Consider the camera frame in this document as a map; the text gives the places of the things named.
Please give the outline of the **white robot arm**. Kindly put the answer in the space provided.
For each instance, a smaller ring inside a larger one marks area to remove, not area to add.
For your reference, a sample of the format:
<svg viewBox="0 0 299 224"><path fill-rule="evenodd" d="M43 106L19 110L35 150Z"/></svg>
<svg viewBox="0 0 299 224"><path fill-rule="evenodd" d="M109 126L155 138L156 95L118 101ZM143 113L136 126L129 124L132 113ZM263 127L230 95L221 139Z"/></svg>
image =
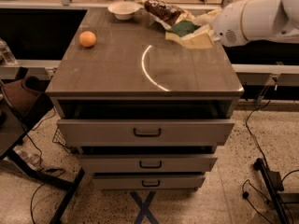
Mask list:
<svg viewBox="0 0 299 224"><path fill-rule="evenodd" d="M241 0L212 14L213 20L200 16L204 25L181 38L187 48L210 48L214 41L225 47L258 40L299 43L299 0Z"/></svg>

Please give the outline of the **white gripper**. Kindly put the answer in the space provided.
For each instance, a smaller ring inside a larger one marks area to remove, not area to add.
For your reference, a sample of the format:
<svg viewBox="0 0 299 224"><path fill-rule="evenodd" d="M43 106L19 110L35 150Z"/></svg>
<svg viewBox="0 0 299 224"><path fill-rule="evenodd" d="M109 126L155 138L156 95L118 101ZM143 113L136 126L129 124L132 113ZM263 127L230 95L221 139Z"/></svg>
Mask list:
<svg viewBox="0 0 299 224"><path fill-rule="evenodd" d="M219 40L225 47L246 45L248 40L242 30L242 15L247 2L237 1L223 9L217 8L194 17L192 22L203 26L183 36L181 44L187 49L211 49Z"/></svg>

